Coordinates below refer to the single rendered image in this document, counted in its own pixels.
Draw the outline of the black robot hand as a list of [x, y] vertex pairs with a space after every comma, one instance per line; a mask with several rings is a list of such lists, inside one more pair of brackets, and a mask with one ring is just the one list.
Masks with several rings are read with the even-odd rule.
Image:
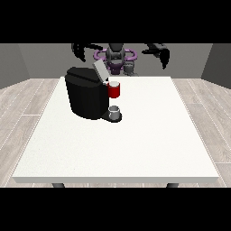
[[93, 50], [99, 50], [102, 51], [103, 47], [96, 45], [96, 44], [92, 44], [92, 43], [72, 43], [71, 44], [71, 50], [74, 53], [74, 55], [82, 60], [83, 62], [86, 61], [85, 59], [85, 49], [93, 49]]
[[170, 60], [170, 50], [163, 43], [147, 43], [148, 49], [142, 51], [142, 54], [153, 55], [159, 58], [162, 68], [165, 69]]

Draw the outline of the pale grey machine lid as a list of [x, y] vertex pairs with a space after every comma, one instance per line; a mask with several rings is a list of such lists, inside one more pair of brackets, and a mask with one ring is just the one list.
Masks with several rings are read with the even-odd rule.
[[110, 74], [108, 73], [106, 66], [102, 60], [95, 61], [93, 63], [93, 67], [94, 67], [95, 71], [98, 74], [98, 77], [100, 78], [100, 80], [102, 82], [105, 82], [106, 79], [110, 76]]

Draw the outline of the small grey coffee pod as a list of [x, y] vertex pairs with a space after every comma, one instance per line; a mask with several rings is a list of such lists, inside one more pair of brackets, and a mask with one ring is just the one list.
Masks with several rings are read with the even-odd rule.
[[134, 62], [126, 61], [124, 64], [124, 74], [128, 76], [132, 76], [134, 74]]

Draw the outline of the black coffee machine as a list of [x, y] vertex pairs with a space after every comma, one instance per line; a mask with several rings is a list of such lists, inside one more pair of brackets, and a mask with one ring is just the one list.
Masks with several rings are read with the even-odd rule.
[[94, 69], [72, 67], [65, 76], [71, 110], [85, 119], [105, 119], [111, 123], [122, 120], [122, 114], [116, 120], [109, 118], [109, 99], [106, 79], [102, 82]]

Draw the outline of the red pod holder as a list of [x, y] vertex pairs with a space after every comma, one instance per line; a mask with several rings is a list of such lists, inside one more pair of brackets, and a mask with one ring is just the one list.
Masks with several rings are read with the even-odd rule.
[[120, 83], [118, 81], [109, 81], [107, 89], [109, 97], [117, 98], [120, 96]]

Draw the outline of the small grey cup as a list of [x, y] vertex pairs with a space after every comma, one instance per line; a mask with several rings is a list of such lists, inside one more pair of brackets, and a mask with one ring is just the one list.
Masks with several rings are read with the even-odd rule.
[[109, 118], [112, 120], [116, 120], [120, 116], [120, 109], [118, 106], [111, 106], [108, 108]]

